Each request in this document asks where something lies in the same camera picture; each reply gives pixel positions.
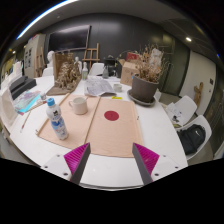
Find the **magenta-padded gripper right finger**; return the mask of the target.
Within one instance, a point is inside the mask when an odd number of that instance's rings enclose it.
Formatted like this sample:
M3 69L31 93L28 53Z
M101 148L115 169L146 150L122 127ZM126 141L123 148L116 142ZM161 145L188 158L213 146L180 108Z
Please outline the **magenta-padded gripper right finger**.
M181 166L174 162L168 155L159 155L137 143L133 144L132 153L144 185L181 169Z

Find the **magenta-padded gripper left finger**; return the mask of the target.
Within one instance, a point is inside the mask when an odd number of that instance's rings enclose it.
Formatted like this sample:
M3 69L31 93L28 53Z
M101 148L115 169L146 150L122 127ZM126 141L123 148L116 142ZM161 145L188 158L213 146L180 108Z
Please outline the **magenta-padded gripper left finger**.
M42 166L42 169L78 185L90 152L90 144L86 143L65 155L56 154Z

